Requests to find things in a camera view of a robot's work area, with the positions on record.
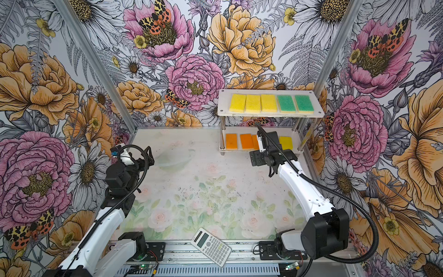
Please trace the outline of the orange sponge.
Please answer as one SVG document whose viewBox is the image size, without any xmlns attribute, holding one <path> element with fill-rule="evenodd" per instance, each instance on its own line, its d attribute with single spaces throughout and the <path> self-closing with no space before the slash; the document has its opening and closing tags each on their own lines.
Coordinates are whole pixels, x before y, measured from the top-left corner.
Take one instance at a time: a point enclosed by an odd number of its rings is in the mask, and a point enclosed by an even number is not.
<svg viewBox="0 0 443 277">
<path fill-rule="evenodd" d="M 238 149 L 237 134 L 235 133 L 226 134 L 226 150 L 237 150 L 237 149 Z"/>
<path fill-rule="evenodd" d="M 254 150 L 254 144 L 251 134 L 241 134 L 240 135 L 242 150 Z"/>
<path fill-rule="evenodd" d="M 252 139 L 252 143 L 253 143 L 253 149 L 254 150 L 259 150 L 260 147 L 258 145 L 257 135 L 251 135 L 251 139 Z"/>
</svg>

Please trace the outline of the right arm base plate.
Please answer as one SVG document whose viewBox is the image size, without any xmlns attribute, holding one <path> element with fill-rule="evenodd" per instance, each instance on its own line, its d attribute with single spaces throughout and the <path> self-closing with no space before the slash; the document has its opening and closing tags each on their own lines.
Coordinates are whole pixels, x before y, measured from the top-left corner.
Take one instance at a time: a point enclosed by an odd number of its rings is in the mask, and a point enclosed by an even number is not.
<svg viewBox="0 0 443 277">
<path fill-rule="evenodd" d="M 258 243 L 258 255 L 260 260 L 307 260 L 308 255 L 299 250 L 283 250 L 276 246 L 274 241 L 260 241 Z"/>
</svg>

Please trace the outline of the green scouring sponge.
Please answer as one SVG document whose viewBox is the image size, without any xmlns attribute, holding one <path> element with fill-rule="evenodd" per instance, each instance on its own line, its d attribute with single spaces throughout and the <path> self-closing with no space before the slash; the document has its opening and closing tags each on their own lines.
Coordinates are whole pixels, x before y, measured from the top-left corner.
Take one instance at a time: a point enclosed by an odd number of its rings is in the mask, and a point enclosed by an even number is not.
<svg viewBox="0 0 443 277">
<path fill-rule="evenodd" d="M 294 100 L 298 113 L 314 114 L 314 107 L 308 95 L 295 95 Z"/>
</svg>

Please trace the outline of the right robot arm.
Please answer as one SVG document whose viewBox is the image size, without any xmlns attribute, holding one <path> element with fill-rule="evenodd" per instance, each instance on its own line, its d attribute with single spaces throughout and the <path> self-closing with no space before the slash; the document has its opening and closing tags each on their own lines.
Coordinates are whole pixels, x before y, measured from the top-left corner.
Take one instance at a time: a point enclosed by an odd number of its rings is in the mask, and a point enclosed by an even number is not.
<svg viewBox="0 0 443 277">
<path fill-rule="evenodd" d="M 348 247 L 349 216 L 336 209 L 313 185 L 292 150 L 284 150 L 276 132 L 257 132 L 258 150 L 249 152 L 252 166 L 268 166 L 295 196 L 306 219 L 301 232 L 285 230 L 276 236 L 279 254 L 300 250 L 312 259 L 327 257 Z"/>
</svg>

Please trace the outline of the yellow top stack sponge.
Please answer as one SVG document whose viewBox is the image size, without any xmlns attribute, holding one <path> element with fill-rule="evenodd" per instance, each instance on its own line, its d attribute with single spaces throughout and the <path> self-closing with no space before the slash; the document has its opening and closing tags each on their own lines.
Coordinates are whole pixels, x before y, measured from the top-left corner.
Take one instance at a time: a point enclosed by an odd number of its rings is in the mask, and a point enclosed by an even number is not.
<svg viewBox="0 0 443 277">
<path fill-rule="evenodd" d="M 260 95 L 247 95 L 245 112 L 248 114 L 260 114 L 261 113 L 261 96 Z"/>
</svg>

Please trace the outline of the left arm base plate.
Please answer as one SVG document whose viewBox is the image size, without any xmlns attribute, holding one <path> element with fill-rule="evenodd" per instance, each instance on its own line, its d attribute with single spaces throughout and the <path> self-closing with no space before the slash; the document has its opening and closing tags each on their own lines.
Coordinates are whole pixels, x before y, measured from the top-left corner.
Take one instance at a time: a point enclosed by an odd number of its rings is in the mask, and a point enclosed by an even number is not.
<svg viewBox="0 0 443 277">
<path fill-rule="evenodd" d="M 144 246 L 137 247 L 132 260 L 134 262 L 162 262 L 165 248 L 165 242 L 146 242 Z"/>
</svg>

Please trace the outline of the yellow bottom sponge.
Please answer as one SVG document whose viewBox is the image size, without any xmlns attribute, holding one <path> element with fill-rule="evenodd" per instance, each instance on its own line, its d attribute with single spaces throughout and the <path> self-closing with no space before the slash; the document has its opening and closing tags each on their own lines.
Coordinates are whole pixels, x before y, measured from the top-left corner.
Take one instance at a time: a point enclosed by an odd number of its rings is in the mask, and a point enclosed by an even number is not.
<svg viewBox="0 0 443 277">
<path fill-rule="evenodd" d="M 262 113 L 272 113 L 278 112 L 278 105 L 276 101 L 276 96 L 271 94 L 261 95 L 261 112 Z"/>
</svg>

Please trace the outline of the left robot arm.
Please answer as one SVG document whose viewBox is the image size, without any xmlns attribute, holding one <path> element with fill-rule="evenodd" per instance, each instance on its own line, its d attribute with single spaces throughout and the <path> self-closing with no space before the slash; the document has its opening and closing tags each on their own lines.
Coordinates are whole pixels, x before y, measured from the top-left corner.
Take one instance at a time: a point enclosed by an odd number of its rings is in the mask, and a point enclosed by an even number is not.
<svg viewBox="0 0 443 277">
<path fill-rule="evenodd" d="M 128 260 L 147 255 L 142 232 L 123 233 L 112 250 L 104 251 L 129 215 L 136 190 L 153 164 L 153 158 L 124 158 L 107 169 L 108 188 L 97 219 L 72 253 L 55 270 L 46 270 L 45 277 L 113 277 Z"/>
</svg>

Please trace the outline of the orange top sponge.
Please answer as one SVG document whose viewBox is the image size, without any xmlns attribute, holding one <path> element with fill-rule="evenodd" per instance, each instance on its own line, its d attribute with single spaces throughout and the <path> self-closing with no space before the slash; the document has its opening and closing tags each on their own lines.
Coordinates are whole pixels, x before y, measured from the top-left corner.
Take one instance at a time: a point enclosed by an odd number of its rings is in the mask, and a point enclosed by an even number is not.
<svg viewBox="0 0 443 277">
<path fill-rule="evenodd" d="M 251 139 L 252 139 L 252 143 L 253 143 L 253 149 L 254 150 L 259 150 L 260 147 L 258 145 L 257 135 L 251 135 Z"/>
</svg>

